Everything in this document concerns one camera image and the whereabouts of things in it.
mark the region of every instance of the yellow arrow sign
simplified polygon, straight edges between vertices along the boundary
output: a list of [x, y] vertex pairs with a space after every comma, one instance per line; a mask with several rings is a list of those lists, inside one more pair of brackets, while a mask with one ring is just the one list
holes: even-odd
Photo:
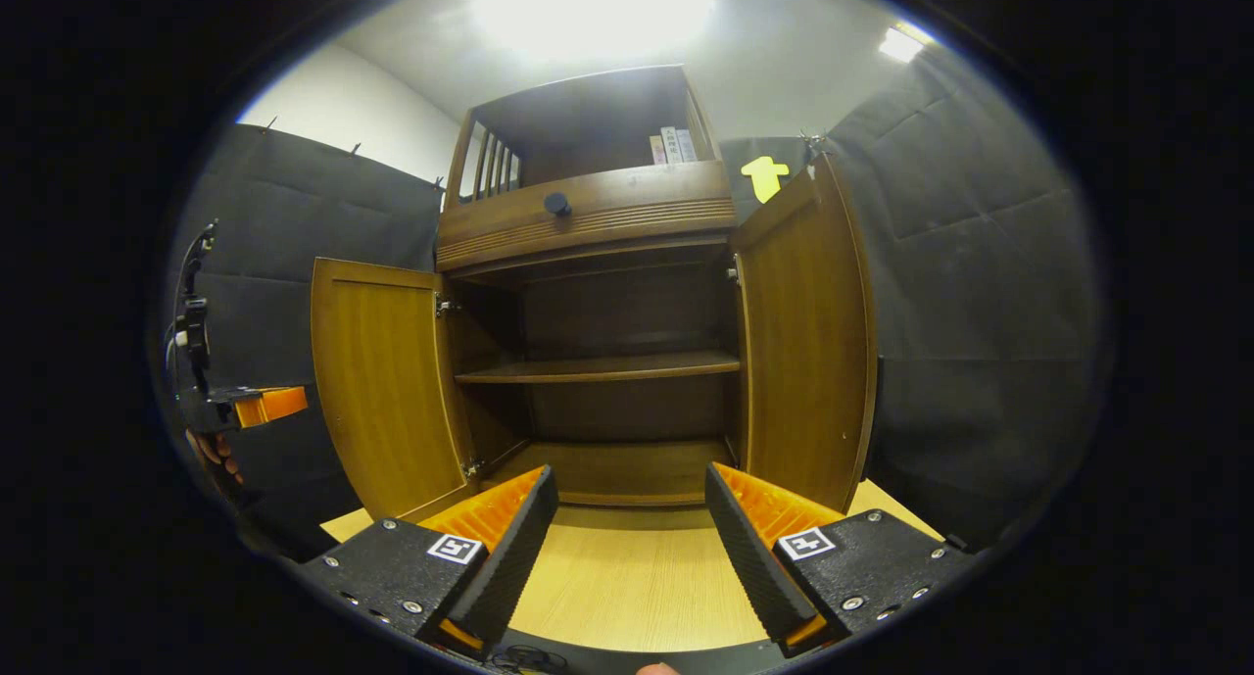
[[769, 156], [760, 156], [746, 163], [740, 174], [749, 176], [754, 182], [754, 196], [757, 197], [757, 202], [766, 202], [780, 192], [780, 176], [788, 176], [788, 164], [775, 163]]

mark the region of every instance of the black knob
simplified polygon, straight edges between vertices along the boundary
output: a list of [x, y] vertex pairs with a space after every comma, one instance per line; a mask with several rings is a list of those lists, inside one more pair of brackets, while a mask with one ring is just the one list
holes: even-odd
[[571, 201], [566, 199], [566, 196], [562, 193], [551, 193], [544, 196], [544, 210], [551, 211], [552, 215], [564, 217], [571, 213]]

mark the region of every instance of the human hand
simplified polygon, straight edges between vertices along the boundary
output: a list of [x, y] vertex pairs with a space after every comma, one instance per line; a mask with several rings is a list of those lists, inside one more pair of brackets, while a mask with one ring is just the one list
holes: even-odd
[[680, 675], [680, 672], [665, 662], [658, 662], [641, 667], [636, 671], [636, 675]]

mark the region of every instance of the light fixture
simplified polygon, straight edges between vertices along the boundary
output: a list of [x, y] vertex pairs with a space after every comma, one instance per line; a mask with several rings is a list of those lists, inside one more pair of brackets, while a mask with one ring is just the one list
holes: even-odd
[[475, 24], [502, 49], [534, 61], [645, 55], [705, 26], [714, 0], [477, 0]]
[[932, 43], [932, 36], [899, 21], [897, 26], [884, 33], [884, 41], [879, 44], [879, 51], [902, 63], [909, 63], [914, 55], [923, 50], [923, 45], [929, 43]]

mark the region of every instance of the cabinet hinge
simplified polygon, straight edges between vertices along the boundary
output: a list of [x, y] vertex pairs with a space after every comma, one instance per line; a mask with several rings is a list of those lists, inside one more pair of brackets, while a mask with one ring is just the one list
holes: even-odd
[[740, 255], [739, 253], [731, 255], [731, 261], [732, 261], [732, 267], [727, 270], [727, 280], [729, 281], [735, 281], [736, 285], [739, 286], [740, 285]]
[[458, 301], [446, 299], [440, 294], [435, 294], [435, 316], [444, 317], [445, 312], [453, 312], [455, 310], [461, 310], [461, 304]]
[[470, 464], [465, 463], [461, 464], [461, 474], [465, 474], [466, 479], [475, 477], [475, 474], [479, 474], [480, 469], [483, 469], [482, 459], [470, 458]]

